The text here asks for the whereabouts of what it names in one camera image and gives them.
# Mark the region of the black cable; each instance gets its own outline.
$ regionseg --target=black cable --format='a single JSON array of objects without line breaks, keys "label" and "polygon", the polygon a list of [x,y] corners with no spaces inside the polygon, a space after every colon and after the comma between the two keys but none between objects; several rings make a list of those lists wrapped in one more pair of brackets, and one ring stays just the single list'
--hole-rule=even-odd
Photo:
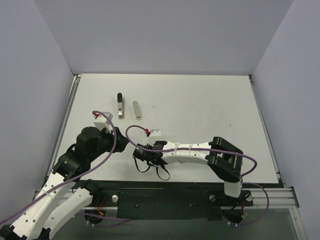
[{"label": "black cable", "polygon": [[146,173],[146,172],[149,171],[150,166],[148,166],[148,168],[147,168],[146,170],[140,171],[140,169],[139,169],[139,167],[138,167],[137,159],[136,159],[134,156],[132,156],[132,157],[133,157],[133,159],[134,159],[135,168],[136,168],[140,173]]},{"label": "black cable", "polygon": [[169,177],[167,179],[163,179],[162,177],[160,177],[159,175],[159,167],[156,167],[155,171],[156,171],[156,174],[158,175],[158,177],[163,180],[163,181],[168,181],[170,179],[170,173],[168,172],[168,170],[165,168],[165,166],[163,165],[160,165],[161,168],[169,175]]}]

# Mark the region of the gray wall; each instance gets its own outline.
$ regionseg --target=gray wall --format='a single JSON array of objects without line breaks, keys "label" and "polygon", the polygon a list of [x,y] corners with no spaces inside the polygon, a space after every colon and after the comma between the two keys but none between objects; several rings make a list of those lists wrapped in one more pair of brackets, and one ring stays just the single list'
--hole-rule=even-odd
[{"label": "gray wall", "polygon": [[74,73],[252,74],[292,0],[35,0]]},{"label": "gray wall", "polygon": [[0,1],[0,219],[42,184],[72,83],[32,0]]},{"label": "gray wall", "polygon": [[295,0],[253,74],[280,173],[320,239],[320,1]]}]

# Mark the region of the white table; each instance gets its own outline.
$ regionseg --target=white table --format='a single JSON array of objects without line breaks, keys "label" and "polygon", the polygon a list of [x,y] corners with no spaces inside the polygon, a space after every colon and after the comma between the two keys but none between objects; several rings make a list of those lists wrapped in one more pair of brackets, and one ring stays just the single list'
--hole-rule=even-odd
[{"label": "white table", "polygon": [[[119,92],[125,100],[125,118],[120,120],[117,112]],[[134,100],[139,103],[141,120],[135,119]],[[93,110],[111,112],[114,125],[123,135],[127,126],[133,124],[160,129],[162,136],[158,138],[147,138],[142,130],[131,129],[130,138],[144,145],[159,139],[196,144],[212,141],[214,136],[223,137],[258,162],[255,171],[244,177],[245,182],[278,183],[247,76],[82,74],[55,163],[76,142],[83,128],[94,126]],[[113,154],[82,180],[161,181],[154,168],[147,173],[136,170],[133,151],[134,146],[128,144],[124,152]],[[106,155],[96,159],[91,167]],[[142,170],[147,167],[145,162],[138,163]],[[252,165],[244,158],[242,173]],[[171,174],[170,182],[222,182],[210,167],[202,164],[174,163],[167,169]]]}]

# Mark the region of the wall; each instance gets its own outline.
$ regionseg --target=wall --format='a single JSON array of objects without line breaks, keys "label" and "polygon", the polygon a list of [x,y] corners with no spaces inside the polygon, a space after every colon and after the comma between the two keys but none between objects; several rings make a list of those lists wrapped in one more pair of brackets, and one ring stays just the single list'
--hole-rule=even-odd
[{"label": "wall", "polygon": [[72,79],[35,3],[0,1],[0,219],[41,186]]},{"label": "wall", "polygon": [[74,73],[252,74],[292,0],[35,0]]},{"label": "wall", "polygon": [[295,0],[253,74],[280,173],[320,239],[320,1]]}]

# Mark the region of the gray floor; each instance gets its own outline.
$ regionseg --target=gray floor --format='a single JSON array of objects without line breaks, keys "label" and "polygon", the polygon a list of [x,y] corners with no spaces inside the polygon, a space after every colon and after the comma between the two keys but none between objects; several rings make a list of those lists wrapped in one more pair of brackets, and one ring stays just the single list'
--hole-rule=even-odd
[{"label": "gray floor", "polygon": [[[248,219],[258,217],[262,210],[250,210]],[[134,220],[122,226],[97,228],[86,226],[83,216],[65,224],[53,240],[297,240],[287,209],[271,209],[255,224],[231,227],[225,221]]]}]

